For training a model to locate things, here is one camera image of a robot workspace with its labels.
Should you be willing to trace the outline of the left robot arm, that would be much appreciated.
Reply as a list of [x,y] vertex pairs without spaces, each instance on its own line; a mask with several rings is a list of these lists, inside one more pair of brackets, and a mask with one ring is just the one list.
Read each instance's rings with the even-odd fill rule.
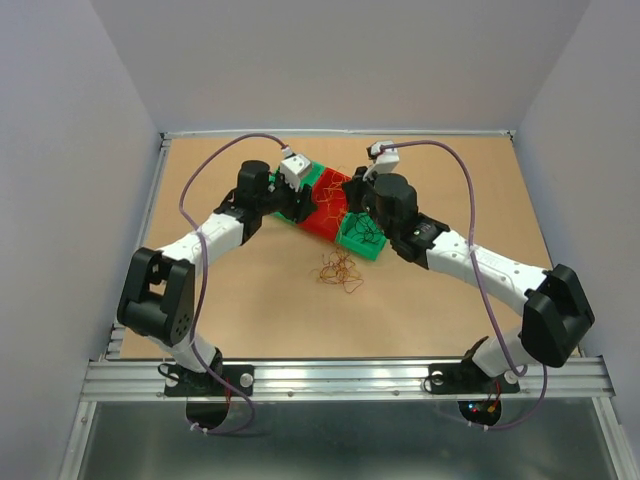
[[245,244],[268,215],[306,220],[316,209],[304,181],[312,169],[302,154],[285,158],[276,171],[263,161],[245,161],[236,186],[201,225],[169,245],[133,254],[116,318],[174,359],[174,367],[161,370],[170,387],[202,394],[220,388],[222,354],[196,332],[209,266]]

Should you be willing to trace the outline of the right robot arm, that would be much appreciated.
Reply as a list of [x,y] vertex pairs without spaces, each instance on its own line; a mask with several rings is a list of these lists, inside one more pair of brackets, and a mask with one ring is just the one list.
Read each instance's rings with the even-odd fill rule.
[[473,243],[448,225],[421,213],[417,192],[395,173],[367,175],[357,169],[342,189],[352,213],[367,215],[409,263],[448,275],[478,289],[483,304],[497,299],[521,317],[507,333],[474,344],[460,366],[463,384],[482,390],[506,371],[539,364],[562,367],[595,322],[577,273],[524,264]]

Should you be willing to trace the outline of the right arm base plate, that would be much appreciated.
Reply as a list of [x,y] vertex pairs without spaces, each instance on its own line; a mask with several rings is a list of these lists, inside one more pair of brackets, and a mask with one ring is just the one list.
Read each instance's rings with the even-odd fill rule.
[[488,395],[518,393],[518,382],[511,384],[503,376],[489,377],[473,364],[436,363],[429,367],[422,388],[434,395]]

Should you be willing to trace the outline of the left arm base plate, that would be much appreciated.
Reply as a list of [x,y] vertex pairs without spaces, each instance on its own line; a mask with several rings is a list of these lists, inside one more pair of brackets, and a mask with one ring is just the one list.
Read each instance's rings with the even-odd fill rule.
[[[233,397],[236,393],[222,385],[209,373],[197,373],[177,364],[161,363],[158,373],[164,378],[164,395],[167,397]],[[226,364],[220,376],[247,396],[253,394],[255,368],[250,364]]]

